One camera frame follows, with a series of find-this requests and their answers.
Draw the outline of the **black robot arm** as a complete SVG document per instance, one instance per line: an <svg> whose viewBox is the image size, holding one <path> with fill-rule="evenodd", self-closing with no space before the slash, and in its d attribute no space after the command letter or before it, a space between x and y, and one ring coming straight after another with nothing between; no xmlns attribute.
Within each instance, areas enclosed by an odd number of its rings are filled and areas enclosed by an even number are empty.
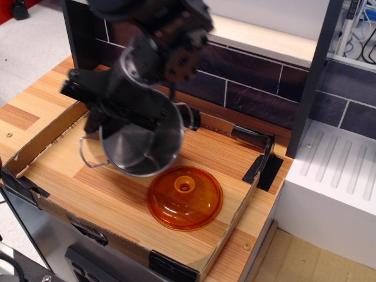
<svg viewBox="0 0 376 282"><path fill-rule="evenodd" d="M86 133L108 119L156 130L170 119L172 98L157 97L156 85L177 82L197 71L199 53L213 29L203 1L89 1L91 12L110 22L136 26L135 36L107 71L72 69L62 93L83 102Z"/></svg>

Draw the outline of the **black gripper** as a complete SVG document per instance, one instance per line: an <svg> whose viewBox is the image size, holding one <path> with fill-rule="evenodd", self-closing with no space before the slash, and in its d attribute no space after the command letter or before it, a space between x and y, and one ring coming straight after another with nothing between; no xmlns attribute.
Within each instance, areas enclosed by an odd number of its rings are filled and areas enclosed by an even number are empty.
<svg viewBox="0 0 376 282"><path fill-rule="evenodd" d="M159 75L163 55L158 45L147 37L134 37L107 71L72 69L61 94L85 104L88 119L84 127L89 135L102 131L107 139L129 124L129 115L144 116L153 122L162 119L155 110L141 109Z"/></svg>

